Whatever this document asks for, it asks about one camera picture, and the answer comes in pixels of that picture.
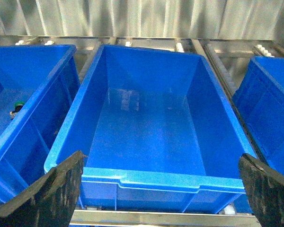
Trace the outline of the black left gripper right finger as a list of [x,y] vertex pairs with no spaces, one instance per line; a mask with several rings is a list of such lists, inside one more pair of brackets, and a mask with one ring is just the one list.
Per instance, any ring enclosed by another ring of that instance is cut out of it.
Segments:
[[263,227],[284,227],[284,175],[244,153],[238,164],[249,205]]

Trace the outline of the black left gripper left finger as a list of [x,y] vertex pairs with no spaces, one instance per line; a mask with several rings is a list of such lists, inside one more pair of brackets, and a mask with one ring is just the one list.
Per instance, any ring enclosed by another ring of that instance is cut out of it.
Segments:
[[0,227],[67,227],[76,208],[85,155],[80,151],[53,167],[0,206]]

